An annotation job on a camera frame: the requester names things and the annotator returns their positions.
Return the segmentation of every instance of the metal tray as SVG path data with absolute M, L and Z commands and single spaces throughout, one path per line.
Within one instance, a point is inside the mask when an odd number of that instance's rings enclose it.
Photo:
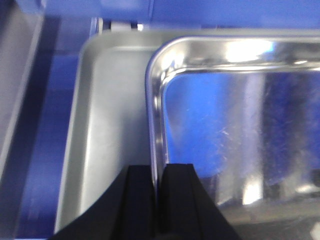
M 312 239 L 320 220 L 319 70 L 320 37 L 165 44 L 146 71 L 155 185 L 166 164 L 193 164 L 245 239 Z
M 185 35 L 315 35 L 317 31 L 214 29 L 105 32 L 82 50 L 55 230 L 83 213 L 123 165 L 149 164 L 145 71 L 165 42 Z

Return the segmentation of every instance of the reflective metal surface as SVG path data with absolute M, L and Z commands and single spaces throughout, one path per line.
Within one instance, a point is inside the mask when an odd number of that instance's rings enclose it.
M 244 239 L 319 238 L 319 70 L 317 37 L 164 45 L 146 72 L 154 181 L 191 163 Z
M 104 32 L 91 39 L 80 56 L 56 231 L 89 208 L 124 165 L 150 162 L 146 67 L 163 43 L 185 35 L 319 36 L 320 32 L 282 29 L 131 31 Z

